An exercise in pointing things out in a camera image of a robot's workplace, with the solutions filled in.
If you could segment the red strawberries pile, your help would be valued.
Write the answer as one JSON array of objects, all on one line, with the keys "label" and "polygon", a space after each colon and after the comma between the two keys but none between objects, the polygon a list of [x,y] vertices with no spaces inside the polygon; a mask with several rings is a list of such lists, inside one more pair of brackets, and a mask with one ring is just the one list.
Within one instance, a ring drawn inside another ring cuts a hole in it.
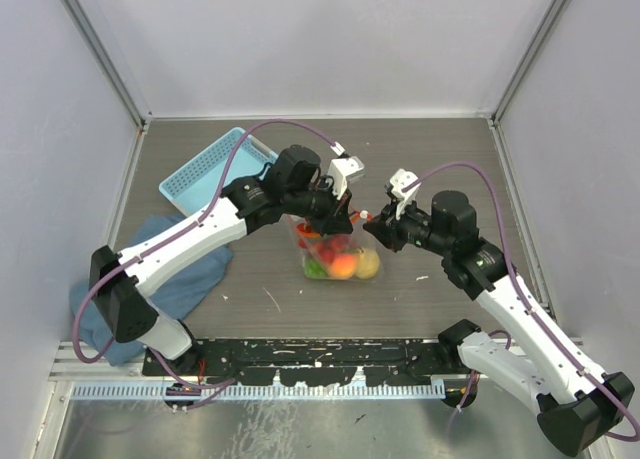
[{"label": "red strawberries pile", "polygon": [[346,252],[352,239],[348,234],[321,235],[306,222],[298,223],[294,232],[299,248],[322,265],[329,265],[337,254]]}]

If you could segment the green grape bunch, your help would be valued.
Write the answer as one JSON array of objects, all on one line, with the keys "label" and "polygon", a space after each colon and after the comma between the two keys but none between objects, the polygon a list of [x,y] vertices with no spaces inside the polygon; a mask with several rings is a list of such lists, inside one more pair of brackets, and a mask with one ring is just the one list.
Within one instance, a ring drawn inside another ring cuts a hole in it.
[{"label": "green grape bunch", "polygon": [[323,265],[313,257],[308,257],[304,263],[304,273],[310,279],[323,279],[327,277],[327,272]]}]

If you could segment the orange peach fruit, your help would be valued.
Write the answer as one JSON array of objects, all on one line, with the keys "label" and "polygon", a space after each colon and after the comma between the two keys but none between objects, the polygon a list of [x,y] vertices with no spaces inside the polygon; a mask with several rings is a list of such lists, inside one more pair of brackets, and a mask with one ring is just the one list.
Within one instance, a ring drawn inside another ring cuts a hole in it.
[{"label": "orange peach fruit", "polygon": [[355,254],[337,254],[328,266],[328,274],[333,279],[346,280],[353,277],[358,268],[358,257]]}]

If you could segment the clear zip bag orange zipper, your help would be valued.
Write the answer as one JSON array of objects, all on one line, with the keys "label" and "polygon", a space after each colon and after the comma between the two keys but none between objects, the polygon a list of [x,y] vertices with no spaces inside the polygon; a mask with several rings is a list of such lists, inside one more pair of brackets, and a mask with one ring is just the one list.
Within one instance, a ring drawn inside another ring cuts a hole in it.
[{"label": "clear zip bag orange zipper", "polygon": [[309,221],[287,216],[285,224],[302,260],[304,275],[312,280],[372,282],[380,276],[382,261],[375,239],[363,228],[373,218],[366,210],[350,211],[350,234],[320,235]]}]

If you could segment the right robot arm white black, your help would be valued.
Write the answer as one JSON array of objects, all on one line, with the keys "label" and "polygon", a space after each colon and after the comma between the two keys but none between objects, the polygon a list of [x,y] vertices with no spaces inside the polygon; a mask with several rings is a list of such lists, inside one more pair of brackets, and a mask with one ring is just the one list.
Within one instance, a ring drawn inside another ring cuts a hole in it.
[{"label": "right robot arm white black", "polygon": [[635,393],[632,381],[623,372],[606,372],[560,329],[503,251],[481,237],[465,194],[439,192],[429,212],[393,198],[364,228],[393,252],[410,244],[440,256],[449,281],[493,316],[524,353],[501,348],[461,320],[438,336],[444,369],[459,373],[467,367],[488,376],[526,405],[547,440],[569,457],[622,421]]}]

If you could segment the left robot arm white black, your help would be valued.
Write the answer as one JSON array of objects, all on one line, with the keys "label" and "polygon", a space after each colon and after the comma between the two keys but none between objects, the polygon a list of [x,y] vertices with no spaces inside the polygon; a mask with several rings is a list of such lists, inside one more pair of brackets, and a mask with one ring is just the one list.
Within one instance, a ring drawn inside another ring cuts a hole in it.
[{"label": "left robot arm white black", "polygon": [[119,253],[103,246],[93,252],[89,298],[118,343],[138,341],[164,357],[178,375],[194,372],[200,351],[188,329],[151,301],[170,278],[206,254],[274,224],[284,215],[310,221],[320,235],[350,234],[349,184],[364,172],[346,153],[320,174],[320,158],[294,145],[267,170],[238,177],[214,204],[175,226]]}]

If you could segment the light blue plastic basket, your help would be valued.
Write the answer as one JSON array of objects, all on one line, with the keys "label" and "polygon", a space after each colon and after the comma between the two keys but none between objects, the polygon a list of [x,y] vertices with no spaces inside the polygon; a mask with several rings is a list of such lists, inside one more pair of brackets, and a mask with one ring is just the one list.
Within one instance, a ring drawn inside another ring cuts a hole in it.
[{"label": "light blue plastic basket", "polygon": [[[209,205],[218,187],[227,159],[245,130],[230,129],[159,184],[159,192],[183,215],[190,216]],[[246,138],[235,154],[224,185],[247,175],[264,172],[278,154],[253,136]]]}]

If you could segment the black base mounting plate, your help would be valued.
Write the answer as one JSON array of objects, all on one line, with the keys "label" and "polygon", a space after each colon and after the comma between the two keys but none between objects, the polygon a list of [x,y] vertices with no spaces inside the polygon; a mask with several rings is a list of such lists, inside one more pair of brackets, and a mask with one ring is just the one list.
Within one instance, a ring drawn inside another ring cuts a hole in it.
[{"label": "black base mounting plate", "polygon": [[413,386],[470,373],[451,346],[428,339],[199,340],[190,358],[169,365],[182,378],[248,386],[345,386],[359,373],[367,387]]}]

